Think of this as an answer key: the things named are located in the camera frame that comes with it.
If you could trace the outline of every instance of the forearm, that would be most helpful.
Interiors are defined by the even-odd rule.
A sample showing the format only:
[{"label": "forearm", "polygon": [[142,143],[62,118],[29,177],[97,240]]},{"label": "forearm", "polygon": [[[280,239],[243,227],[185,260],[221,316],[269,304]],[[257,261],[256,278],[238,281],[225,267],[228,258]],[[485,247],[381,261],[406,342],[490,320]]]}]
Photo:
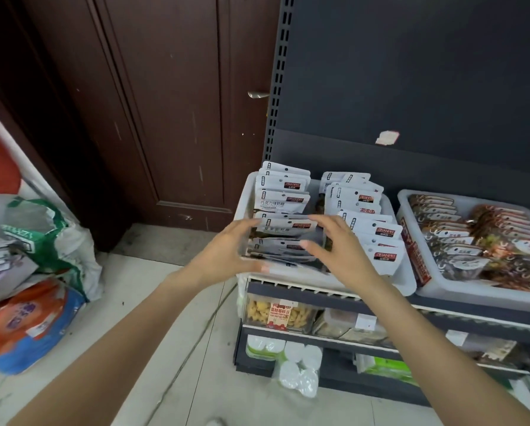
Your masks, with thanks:
[{"label": "forearm", "polygon": [[195,280],[189,268],[170,274],[9,424],[110,425],[176,317],[199,292]]},{"label": "forearm", "polygon": [[378,275],[358,293],[377,315],[446,426],[530,425],[530,411]]}]

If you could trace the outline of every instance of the person's left hand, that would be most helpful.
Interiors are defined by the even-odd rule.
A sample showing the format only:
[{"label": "person's left hand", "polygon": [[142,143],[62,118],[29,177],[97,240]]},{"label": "person's left hand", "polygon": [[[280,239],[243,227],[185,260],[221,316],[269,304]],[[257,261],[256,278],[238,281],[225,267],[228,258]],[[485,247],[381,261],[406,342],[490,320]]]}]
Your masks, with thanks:
[{"label": "person's left hand", "polygon": [[241,259],[239,246],[247,242],[247,230],[257,226],[259,219],[231,222],[208,243],[184,268],[196,275],[201,288],[211,286],[243,272],[268,272],[260,260]]}]

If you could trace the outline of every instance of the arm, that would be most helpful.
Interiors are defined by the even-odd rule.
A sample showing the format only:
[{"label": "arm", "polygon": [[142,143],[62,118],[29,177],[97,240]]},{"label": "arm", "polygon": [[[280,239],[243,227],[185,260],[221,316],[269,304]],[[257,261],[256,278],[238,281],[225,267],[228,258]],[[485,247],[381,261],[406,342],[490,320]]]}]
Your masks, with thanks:
[{"label": "arm", "polygon": [[328,252],[302,241],[387,330],[440,420],[446,426],[530,426],[530,411],[455,347],[399,291],[383,280],[340,217],[311,215],[332,241]]},{"label": "arm", "polygon": [[261,272],[260,262],[238,255],[241,239],[255,222],[227,226],[189,265],[167,276],[37,394],[9,425],[109,426],[184,307],[204,288],[236,273]]}]

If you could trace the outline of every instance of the blue package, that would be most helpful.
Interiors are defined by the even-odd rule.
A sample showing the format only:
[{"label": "blue package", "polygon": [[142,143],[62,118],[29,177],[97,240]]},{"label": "blue package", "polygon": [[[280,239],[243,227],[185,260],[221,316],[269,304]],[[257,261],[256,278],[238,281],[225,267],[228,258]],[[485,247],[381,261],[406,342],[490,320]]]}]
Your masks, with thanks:
[{"label": "blue package", "polygon": [[41,339],[25,336],[14,348],[0,356],[0,372],[15,375],[27,370],[56,346],[64,337],[65,331],[85,303],[84,297],[71,288],[67,288],[66,300],[62,314],[50,325],[48,332]]}]

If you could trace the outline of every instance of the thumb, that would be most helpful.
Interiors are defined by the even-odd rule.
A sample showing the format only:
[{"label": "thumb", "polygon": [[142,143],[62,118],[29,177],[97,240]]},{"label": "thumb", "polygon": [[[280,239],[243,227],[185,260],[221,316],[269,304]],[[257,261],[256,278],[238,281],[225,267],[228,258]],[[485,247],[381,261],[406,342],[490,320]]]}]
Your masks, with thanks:
[{"label": "thumb", "polygon": [[330,260],[330,253],[313,241],[300,241],[301,247],[307,250],[314,257],[326,264],[326,260]]},{"label": "thumb", "polygon": [[259,272],[269,273],[269,266],[263,260],[241,259],[236,273]]}]

